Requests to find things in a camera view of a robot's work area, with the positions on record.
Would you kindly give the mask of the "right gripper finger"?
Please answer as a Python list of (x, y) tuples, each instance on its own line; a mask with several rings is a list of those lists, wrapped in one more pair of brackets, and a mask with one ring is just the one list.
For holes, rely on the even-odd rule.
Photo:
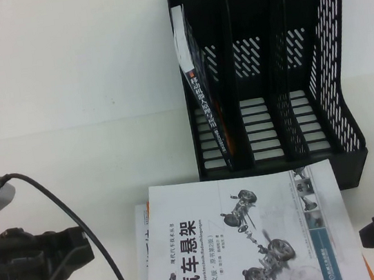
[(374, 228), (365, 228), (359, 231), (363, 248), (374, 247)]
[(374, 216), (371, 218), (369, 224), (362, 228), (362, 234), (374, 233)]

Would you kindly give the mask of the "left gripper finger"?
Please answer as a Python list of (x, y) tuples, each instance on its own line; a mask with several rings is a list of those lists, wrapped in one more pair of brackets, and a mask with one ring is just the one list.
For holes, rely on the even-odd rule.
[(70, 274), (87, 265), (95, 258), (90, 245), (60, 252), (55, 258), (52, 273)]
[(90, 246), (85, 232), (80, 227), (71, 227), (57, 233), (57, 240), (62, 249), (73, 250)]

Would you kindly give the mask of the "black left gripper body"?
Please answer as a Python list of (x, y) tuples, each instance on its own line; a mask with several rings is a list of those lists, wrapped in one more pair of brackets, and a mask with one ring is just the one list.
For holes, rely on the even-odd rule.
[(60, 233), (13, 228), (0, 234), (0, 280), (66, 280)]

